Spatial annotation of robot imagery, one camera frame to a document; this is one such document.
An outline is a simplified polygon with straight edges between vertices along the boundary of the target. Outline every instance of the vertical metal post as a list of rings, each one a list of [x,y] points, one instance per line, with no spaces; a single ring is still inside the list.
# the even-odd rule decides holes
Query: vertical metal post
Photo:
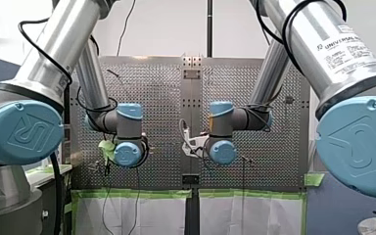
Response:
[[[212,57],[212,0],[208,1],[207,13],[207,57]]]

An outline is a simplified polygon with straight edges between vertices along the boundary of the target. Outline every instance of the green tape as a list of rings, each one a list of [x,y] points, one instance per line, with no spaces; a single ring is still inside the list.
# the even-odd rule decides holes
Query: green tape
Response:
[[[77,218],[77,207],[78,207],[78,195],[71,191],[71,220],[72,220],[72,234],[75,234],[76,218]]]
[[[96,190],[73,190],[71,193],[77,198],[106,198],[109,189]],[[186,199],[191,198],[190,190],[165,190],[165,191],[145,191],[131,189],[111,189],[109,198],[139,198],[141,199]]]
[[[305,175],[305,186],[307,187],[319,187],[322,183],[324,173],[308,173]]]
[[[200,189],[201,198],[229,198],[234,196],[267,199],[301,200],[304,196],[304,193],[282,193],[241,189]]]
[[[301,219],[301,234],[306,235],[306,207],[307,207],[307,194],[303,193],[302,197],[302,219]]]
[[[71,203],[64,205],[64,213],[71,212]]]

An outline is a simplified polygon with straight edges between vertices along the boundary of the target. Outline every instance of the metal bracket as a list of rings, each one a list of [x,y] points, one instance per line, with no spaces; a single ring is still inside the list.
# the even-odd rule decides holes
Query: metal bracket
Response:
[[[184,79],[201,79],[201,57],[183,57]]]
[[[183,174],[182,184],[200,184],[199,174]]]

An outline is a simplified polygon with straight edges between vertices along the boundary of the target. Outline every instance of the cable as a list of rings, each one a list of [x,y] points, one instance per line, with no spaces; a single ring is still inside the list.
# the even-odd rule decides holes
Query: cable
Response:
[[[77,95],[75,96],[75,100],[77,101],[78,105],[84,109],[85,111],[88,111],[88,112],[94,112],[94,113],[104,113],[104,112],[110,112],[110,111],[113,111],[115,110],[117,107],[118,107],[118,101],[112,97],[109,97],[109,100],[113,101],[115,104],[112,106],[112,104],[110,104],[110,108],[106,109],[106,107],[104,108],[101,108],[101,109],[90,109],[90,108],[87,108],[85,107],[80,99],[79,99],[79,94],[80,94],[80,91],[81,91],[81,86],[78,87],[78,90],[77,90]]]
[[[265,119],[263,119],[261,116],[259,116],[258,114],[256,114],[255,111],[253,111],[249,107],[242,107],[240,109],[246,111],[248,114],[251,114],[254,117],[256,117],[257,119],[259,119],[265,126],[265,129],[263,130],[264,132],[270,132],[271,131],[270,125],[267,123],[267,121]]]
[[[96,46],[96,51],[97,51],[97,55],[99,56],[100,55],[100,48],[99,48],[99,44],[97,43],[96,39],[94,38],[93,35],[90,35],[90,40],[94,43],[94,45]]]
[[[256,9],[256,13],[258,14],[257,10],[259,10],[259,1],[256,2],[255,9]],[[266,31],[264,30],[263,27],[261,27],[261,32],[263,33],[263,36],[264,36],[264,38],[265,38],[265,40],[266,40],[266,42],[267,42],[267,45],[270,46],[270,40],[268,39],[268,37],[267,37],[267,33],[266,33]]]
[[[256,13],[258,14],[258,22],[260,23],[262,30],[267,32],[274,40],[283,44],[282,39],[276,36],[276,34],[272,32],[270,28],[268,28],[268,26],[264,23],[263,18],[261,17],[261,13],[260,13],[260,0],[258,0],[256,3]]]
[[[301,70],[301,67],[298,65],[298,62],[296,61],[296,58],[295,56],[293,55],[290,47],[289,47],[289,43],[288,43],[288,39],[287,39],[287,35],[286,35],[286,31],[287,31],[287,28],[289,25],[291,25],[293,23],[293,20],[295,19],[295,16],[301,11],[303,10],[307,5],[309,5],[310,3],[312,2],[318,2],[318,1],[324,1],[324,0],[306,0],[304,2],[300,2],[290,13],[289,15],[285,18],[285,22],[283,22],[283,26],[282,26],[282,38],[283,38],[283,45],[285,46],[285,50],[286,52],[288,53],[288,56],[289,58],[291,59],[293,65],[296,67],[296,69],[301,73],[301,74],[304,74]],[[343,12],[343,20],[346,22],[347,21],[347,9],[344,5],[344,3],[341,1],[341,0],[333,0],[334,2],[336,2],[339,7],[341,8],[341,11]]]
[[[282,39],[280,39],[278,36],[276,36],[268,27],[267,25],[264,23],[264,21],[262,20],[261,18],[261,14],[260,14],[260,11],[259,11],[259,0],[257,1],[257,5],[256,5],[256,12],[258,14],[258,22],[260,23],[261,27],[263,28],[263,30],[265,30],[271,37],[273,37],[273,39],[275,39],[276,41],[278,41],[279,43],[283,44],[285,46],[285,50],[286,50],[286,53],[288,54],[290,60],[292,61],[293,65],[296,67],[296,69],[301,73],[303,74],[301,68],[299,67],[298,65],[298,62],[295,58],[295,56],[293,55],[290,47],[289,47],[289,43],[288,43],[288,39],[287,39],[287,35],[286,35],[286,31],[287,31],[287,28],[289,25],[291,25],[293,23],[293,20],[295,19],[295,16],[302,10],[304,9],[308,4],[312,3],[312,2],[318,2],[318,1],[325,1],[325,0],[306,0],[306,1],[303,1],[303,2],[300,2],[290,13],[289,15],[285,18],[285,21],[283,22],[283,25],[282,25],[282,31],[281,31],[281,35],[282,35]],[[347,9],[345,7],[345,4],[341,1],[341,0],[332,0],[334,2],[336,2],[338,4],[338,6],[341,8],[341,11],[342,11],[342,15],[343,15],[343,20],[346,21],[347,20]]]
[[[196,151],[194,151],[194,149],[191,147],[191,145],[188,143],[188,141],[185,139],[184,137],[184,125],[186,126],[187,125],[187,122],[185,121],[185,119],[181,118],[179,120],[179,135],[181,136],[181,139],[184,141],[184,143],[188,146],[188,148],[191,150],[191,154],[197,156],[197,158],[201,158],[197,153]]]
[[[140,196],[140,176],[139,176],[139,169],[136,168],[136,177],[137,177],[137,196],[136,196],[136,202],[135,202],[135,221],[133,223],[133,227],[132,229],[130,229],[130,232],[128,235],[132,234],[133,230],[135,229],[136,227],[136,223],[137,223],[137,203],[139,201],[139,196]]]
[[[50,57],[44,50],[42,50],[37,44],[35,44],[35,42],[33,42],[24,31],[25,24],[42,24],[46,22],[48,22],[48,18],[40,21],[23,21],[18,24],[18,29],[20,30],[20,33],[23,35],[26,41],[28,41],[39,53],[41,53],[41,55],[47,58],[47,60],[49,60],[55,67],[57,67],[57,69],[59,69],[67,77],[67,79],[69,80],[68,85],[71,85],[72,78],[70,73],[66,69],[64,69],[64,67],[62,67],[58,62],[56,62],[56,60]]]
[[[63,212],[63,179],[60,174],[60,167],[55,153],[50,155],[51,164],[54,170],[54,179],[56,182],[56,217],[54,224],[54,234],[59,235],[61,230],[61,217]]]
[[[108,168],[110,168],[109,163],[105,166],[105,175],[104,175],[105,179],[106,178],[110,179],[110,171],[108,170]],[[114,233],[108,228],[105,222],[105,207],[106,207],[106,202],[108,201],[111,190],[112,190],[112,184],[109,183],[108,194],[106,195],[105,202],[103,203],[103,208],[102,208],[102,222],[106,230],[108,230],[109,234],[114,235]]]
[[[136,4],[136,0],[133,0],[132,7],[130,8],[129,13],[127,14],[126,20],[124,21],[124,28],[123,28],[123,32],[121,33],[120,39],[118,41],[118,47],[117,47],[117,54],[116,54],[116,56],[118,56],[118,54],[120,53],[121,41],[122,41],[122,39],[124,37],[124,34],[126,33],[127,22],[129,21],[130,15],[132,14],[133,9],[135,8],[135,4]]]

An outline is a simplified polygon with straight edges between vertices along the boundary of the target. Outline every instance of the yellow-green tape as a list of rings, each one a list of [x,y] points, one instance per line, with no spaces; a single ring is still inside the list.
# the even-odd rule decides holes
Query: yellow-green tape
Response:
[[[305,175],[305,186],[306,187],[319,187],[322,183],[324,173],[307,173]]]

